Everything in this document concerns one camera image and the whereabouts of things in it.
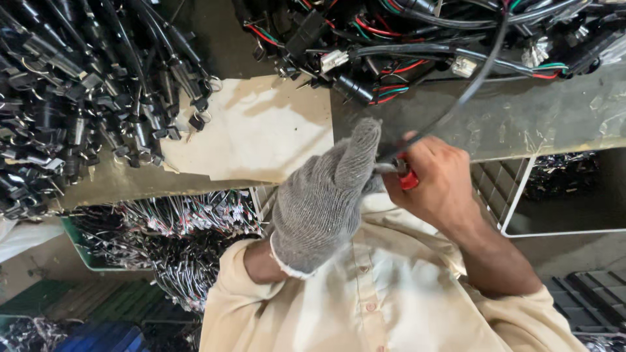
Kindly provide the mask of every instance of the concrete floor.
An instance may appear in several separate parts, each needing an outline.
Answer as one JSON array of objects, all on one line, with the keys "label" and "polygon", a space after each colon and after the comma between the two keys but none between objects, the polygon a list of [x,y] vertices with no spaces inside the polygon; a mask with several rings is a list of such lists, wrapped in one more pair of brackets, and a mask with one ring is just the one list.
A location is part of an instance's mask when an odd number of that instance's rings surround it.
[{"label": "concrete floor", "polygon": [[573,271],[626,270],[626,232],[512,239],[542,278]]}]

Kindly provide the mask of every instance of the workbench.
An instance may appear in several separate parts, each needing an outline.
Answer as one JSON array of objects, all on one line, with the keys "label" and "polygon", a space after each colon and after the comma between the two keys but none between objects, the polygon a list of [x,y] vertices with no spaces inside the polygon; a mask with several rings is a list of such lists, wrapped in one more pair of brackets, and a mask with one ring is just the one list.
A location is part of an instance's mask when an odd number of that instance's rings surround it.
[{"label": "workbench", "polygon": [[[178,2],[163,0],[162,6],[173,13]],[[258,63],[253,59],[255,40],[242,31],[230,0],[188,0],[176,25],[198,36],[195,46],[222,79],[275,74],[272,60]],[[616,63],[568,81],[487,83],[463,111],[434,134],[467,150],[474,161],[626,147],[625,68],[625,63]],[[443,114],[465,85],[419,86],[380,106],[344,103],[333,91],[335,141],[348,137],[361,117],[373,116],[383,121],[383,142],[393,142]],[[62,207],[260,184],[212,182],[208,176],[177,175],[153,166],[130,169],[115,163],[111,153],[103,151],[100,157],[94,181],[86,179],[69,187],[61,199]]]}]

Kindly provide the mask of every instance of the cardboard sheet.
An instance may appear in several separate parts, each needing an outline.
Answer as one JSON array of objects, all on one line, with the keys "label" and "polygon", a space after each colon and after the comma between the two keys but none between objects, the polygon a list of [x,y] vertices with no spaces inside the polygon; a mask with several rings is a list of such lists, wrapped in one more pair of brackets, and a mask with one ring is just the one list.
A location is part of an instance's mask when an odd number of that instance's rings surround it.
[{"label": "cardboard sheet", "polygon": [[[181,141],[161,141],[165,160],[180,172],[212,180],[284,181],[309,157],[333,146],[330,92],[295,90],[304,81],[224,80],[209,99],[204,116],[211,122],[203,131],[188,143],[187,133]],[[182,108],[179,123],[190,115],[191,108]]]}]

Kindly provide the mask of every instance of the work glove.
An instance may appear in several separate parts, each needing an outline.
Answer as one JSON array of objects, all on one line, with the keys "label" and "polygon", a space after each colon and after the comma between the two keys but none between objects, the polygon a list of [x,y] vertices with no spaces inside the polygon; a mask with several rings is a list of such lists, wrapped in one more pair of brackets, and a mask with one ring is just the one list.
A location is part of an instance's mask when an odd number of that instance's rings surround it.
[{"label": "work glove", "polygon": [[364,191],[381,184],[372,176],[380,137],[380,123],[363,119],[350,139],[311,157],[279,186],[270,243],[289,276],[311,277],[352,239],[361,224]]}]

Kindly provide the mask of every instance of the beige shirt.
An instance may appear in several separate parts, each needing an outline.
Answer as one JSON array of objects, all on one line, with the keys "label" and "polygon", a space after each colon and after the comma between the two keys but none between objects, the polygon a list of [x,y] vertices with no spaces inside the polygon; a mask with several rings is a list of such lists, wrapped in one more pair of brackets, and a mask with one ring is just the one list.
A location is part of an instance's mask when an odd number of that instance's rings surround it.
[{"label": "beige shirt", "polygon": [[257,285],[251,240],[221,258],[200,351],[587,351],[545,287],[486,299],[457,280],[458,248],[387,194],[366,197],[352,244],[306,281]]}]

